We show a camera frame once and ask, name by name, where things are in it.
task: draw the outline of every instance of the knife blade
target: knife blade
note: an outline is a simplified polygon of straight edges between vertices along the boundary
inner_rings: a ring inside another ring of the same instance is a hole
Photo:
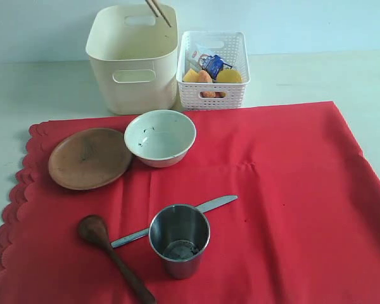
[[[201,205],[198,205],[196,208],[202,212],[208,212],[210,210],[216,209],[218,207],[221,207],[222,205],[228,204],[238,198],[237,195],[226,195],[226,196],[221,196],[220,198],[215,198],[212,199],[211,201],[207,201]],[[149,232],[149,229],[143,229],[141,231],[137,231],[133,234],[130,234],[128,236],[124,236],[120,239],[115,240],[114,242],[111,242],[111,246],[113,248],[120,247],[122,245],[128,244],[132,241],[135,241],[136,239],[139,239],[145,235],[147,235]]]

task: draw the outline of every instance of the stainless steel cup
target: stainless steel cup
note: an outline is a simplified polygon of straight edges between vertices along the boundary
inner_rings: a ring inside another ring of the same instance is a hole
[[[175,279],[192,276],[210,240],[210,224],[203,213],[185,204],[171,205],[153,218],[149,242]]]

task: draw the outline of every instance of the plastic bin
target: plastic bin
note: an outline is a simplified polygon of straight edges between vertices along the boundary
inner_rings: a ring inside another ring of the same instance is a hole
[[[188,70],[186,57],[190,47],[198,43],[219,55],[242,76],[241,84],[203,84],[183,82]],[[240,32],[184,32],[180,46],[176,79],[179,83],[180,100],[186,110],[233,109],[242,106],[246,85],[250,81],[248,57],[244,34]],[[224,92],[224,98],[203,98],[201,92]]]
[[[94,19],[86,53],[107,107],[119,115],[169,109],[176,97],[177,22],[161,5],[155,18],[146,4],[102,9]]]

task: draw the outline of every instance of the wooden spoon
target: wooden spoon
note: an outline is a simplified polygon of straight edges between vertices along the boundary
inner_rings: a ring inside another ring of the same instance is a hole
[[[111,247],[107,226],[104,220],[98,215],[88,215],[79,222],[77,228],[79,236],[98,248],[104,250],[108,256],[116,263],[118,269],[124,276],[128,285],[135,292],[143,304],[156,304],[155,297],[145,287],[142,280],[131,271],[126,264],[118,257]]]

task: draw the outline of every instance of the wooden plate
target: wooden plate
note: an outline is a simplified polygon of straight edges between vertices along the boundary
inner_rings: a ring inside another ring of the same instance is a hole
[[[124,135],[113,129],[95,128],[63,140],[49,157],[49,174],[62,187],[88,190],[107,185],[128,168],[132,153]]]

